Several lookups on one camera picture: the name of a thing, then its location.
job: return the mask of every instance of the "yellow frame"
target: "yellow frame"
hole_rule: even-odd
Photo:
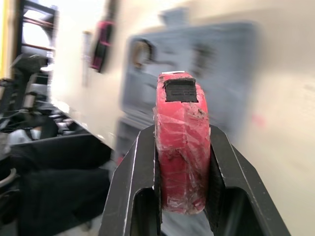
[[[8,9],[9,9],[9,0],[0,0],[2,1],[2,30],[1,35],[1,51],[0,51],[0,79],[5,76],[5,69],[7,64],[7,40],[8,40]]]

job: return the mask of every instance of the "black fabric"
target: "black fabric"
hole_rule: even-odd
[[[11,163],[9,158],[0,160],[0,180],[8,177],[11,173]]]
[[[11,148],[11,161],[21,174],[47,169],[95,169],[110,155],[111,148],[92,134],[61,136]]]
[[[52,236],[100,215],[110,181],[98,167],[110,154],[91,134],[12,146],[10,159],[21,175],[19,236]]]

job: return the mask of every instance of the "red tape measure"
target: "red tape measure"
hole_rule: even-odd
[[[157,81],[155,136],[162,208],[184,214],[204,209],[210,167],[207,102],[200,85],[184,71]]]

